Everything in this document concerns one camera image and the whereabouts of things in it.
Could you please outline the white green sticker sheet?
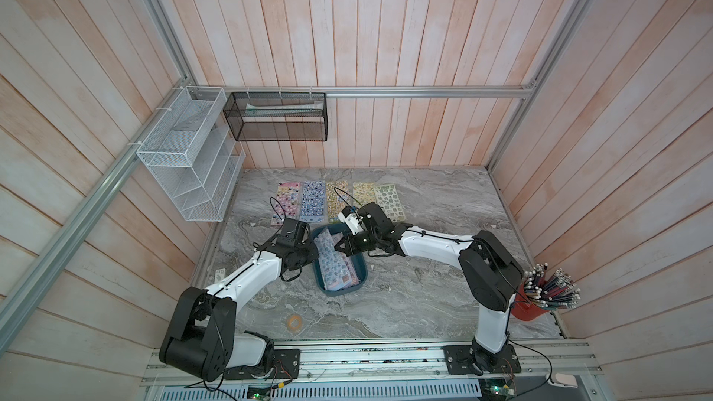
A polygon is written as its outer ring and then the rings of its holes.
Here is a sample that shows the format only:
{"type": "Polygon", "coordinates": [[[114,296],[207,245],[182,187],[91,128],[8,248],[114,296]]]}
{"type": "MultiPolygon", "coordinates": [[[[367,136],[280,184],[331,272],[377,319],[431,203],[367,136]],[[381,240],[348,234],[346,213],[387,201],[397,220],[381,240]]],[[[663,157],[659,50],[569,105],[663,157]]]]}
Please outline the white green sticker sheet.
{"type": "Polygon", "coordinates": [[[375,197],[384,214],[393,222],[406,220],[406,213],[402,205],[395,184],[384,184],[375,187],[375,197]]]}

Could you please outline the blue penguin sticker sheet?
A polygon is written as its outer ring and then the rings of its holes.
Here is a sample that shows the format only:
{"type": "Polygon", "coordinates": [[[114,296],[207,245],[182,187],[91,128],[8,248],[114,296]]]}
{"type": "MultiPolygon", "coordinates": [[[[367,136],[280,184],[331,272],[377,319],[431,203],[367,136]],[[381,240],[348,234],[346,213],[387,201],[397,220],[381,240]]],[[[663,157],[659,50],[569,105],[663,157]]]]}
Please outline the blue penguin sticker sheet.
{"type": "Polygon", "coordinates": [[[300,220],[306,223],[322,223],[325,220],[326,183],[305,181],[302,184],[300,220]]]}

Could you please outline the pink sticker sheet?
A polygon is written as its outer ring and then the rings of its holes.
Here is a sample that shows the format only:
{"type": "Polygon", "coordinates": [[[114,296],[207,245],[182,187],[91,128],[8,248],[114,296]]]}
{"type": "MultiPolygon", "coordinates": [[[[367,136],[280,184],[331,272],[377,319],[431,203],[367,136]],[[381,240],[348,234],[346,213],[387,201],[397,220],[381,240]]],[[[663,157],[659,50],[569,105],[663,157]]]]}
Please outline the pink sticker sheet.
{"type": "Polygon", "coordinates": [[[298,219],[301,210],[301,183],[282,182],[278,184],[274,199],[278,202],[275,206],[271,220],[272,226],[279,226],[285,217],[298,219]]]}

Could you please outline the green panda sticker sheet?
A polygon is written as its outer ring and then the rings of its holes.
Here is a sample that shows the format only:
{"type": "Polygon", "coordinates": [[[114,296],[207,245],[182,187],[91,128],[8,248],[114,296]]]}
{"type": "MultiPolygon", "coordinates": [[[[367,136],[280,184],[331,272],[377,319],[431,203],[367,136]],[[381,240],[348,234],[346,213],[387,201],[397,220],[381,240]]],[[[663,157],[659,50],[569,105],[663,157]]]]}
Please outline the green panda sticker sheet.
{"type": "Polygon", "coordinates": [[[355,182],[353,196],[356,199],[356,206],[362,207],[367,203],[377,202],[375,188],[373,182],[355,182]]]}

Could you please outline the yellow animal sticker sheet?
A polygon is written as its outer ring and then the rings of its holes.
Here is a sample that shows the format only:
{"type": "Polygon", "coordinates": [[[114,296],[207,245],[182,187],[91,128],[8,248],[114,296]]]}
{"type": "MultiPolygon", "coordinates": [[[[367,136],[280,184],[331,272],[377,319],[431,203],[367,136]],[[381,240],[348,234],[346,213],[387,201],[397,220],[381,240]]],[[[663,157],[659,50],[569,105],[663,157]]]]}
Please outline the yellow animal sticker sheet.
{"type": "Polygon", "coordinates": [[[327,222],[337,223],[339,214],[351,204],[348,197],[350,185],[347,181],[328,181],[326,183],[327,222]]]}

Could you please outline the lilac gem sticker sheet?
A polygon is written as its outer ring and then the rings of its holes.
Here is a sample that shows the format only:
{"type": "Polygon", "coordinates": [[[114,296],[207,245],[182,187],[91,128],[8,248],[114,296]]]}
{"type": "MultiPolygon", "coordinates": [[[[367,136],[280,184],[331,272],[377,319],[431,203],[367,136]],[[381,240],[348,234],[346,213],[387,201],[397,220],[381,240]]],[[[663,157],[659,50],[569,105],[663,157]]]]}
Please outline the lilac gem sticker sheet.
{"type": "Polygon", "coordinates": [[[335,250],[335,242],[328,228],[315,238],[319,253],[320,274],[326,291],[341,291],[360,284],[351,259],[335,250]]]}

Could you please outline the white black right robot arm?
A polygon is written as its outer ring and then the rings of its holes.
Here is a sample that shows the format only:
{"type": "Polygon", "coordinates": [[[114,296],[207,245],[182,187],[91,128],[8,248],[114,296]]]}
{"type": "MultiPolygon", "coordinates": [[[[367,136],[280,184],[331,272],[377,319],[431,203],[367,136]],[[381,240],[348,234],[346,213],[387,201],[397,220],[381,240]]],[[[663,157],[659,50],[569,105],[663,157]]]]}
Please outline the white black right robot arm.
{"type": "Polygon", "coordinates": [[[347,206],[339,220],[347,226],[336,246],[339,252],[353,255],[381,250],[385,256],[421,257],[460,269],[479,308],[475,337],[462,371],[478,376],[507,369],[522,371],[508,327],[525,272],[493,233],[481,230],[473,236],[457,236],[395,223],[375,202],[359,209],[347,206]]]}

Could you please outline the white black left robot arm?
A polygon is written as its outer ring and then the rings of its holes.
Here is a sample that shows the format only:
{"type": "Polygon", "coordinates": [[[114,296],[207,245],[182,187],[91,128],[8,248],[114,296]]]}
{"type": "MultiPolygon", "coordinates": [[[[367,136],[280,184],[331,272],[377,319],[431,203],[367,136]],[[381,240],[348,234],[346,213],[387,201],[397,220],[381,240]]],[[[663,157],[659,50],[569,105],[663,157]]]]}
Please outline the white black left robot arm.
{"type": "Polygon", "coordinates": [[[262,378],[274,370],[274,343],[256,332],[236,332],[236,317],[269,283],[319,257],[310,225],[286,218],[240,268],[204,289],[183,291],[169,322],[159,360],[204,382],[220,377],[262,378]]]}

